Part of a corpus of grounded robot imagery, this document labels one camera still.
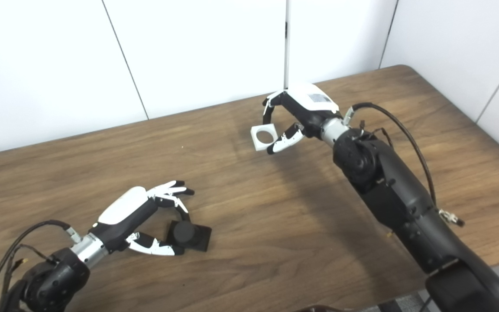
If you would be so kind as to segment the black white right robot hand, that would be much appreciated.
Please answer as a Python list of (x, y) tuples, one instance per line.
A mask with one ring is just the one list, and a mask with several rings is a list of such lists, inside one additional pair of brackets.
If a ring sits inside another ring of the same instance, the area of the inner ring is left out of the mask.
[(267, 147), (267, 153), (273, 155), (297, 144), (304, 137), (321, 140), (323, 124), (330, 119), (341, 118), (340, 109), (324, 91), (314, 84), (299, 84), (267, 96), (262, 105), (263, 124), (271, 124), (275, 107), (282, 106), (296, 122), (277, 140)]

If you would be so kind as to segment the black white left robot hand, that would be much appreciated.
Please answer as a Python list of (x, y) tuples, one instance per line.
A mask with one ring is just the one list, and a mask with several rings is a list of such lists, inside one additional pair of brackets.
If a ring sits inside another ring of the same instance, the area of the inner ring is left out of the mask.
[(103, 248), (109, 254), (124, 251), (128, 247), (148, 255), (182, 255), (184, 253), (182, 247), (173, 247), (155, 237), (136, 231), (159, 208), (174, 208), (183, 221), (188, 221), (189, 212), (178, 197), (180, 194), (194, 195), (195, 192), (187, 188), (183, 180), (172, 180), (149, 190), (142, 186), (134, 186), (99, 215), (89, 233), (101, 241)]

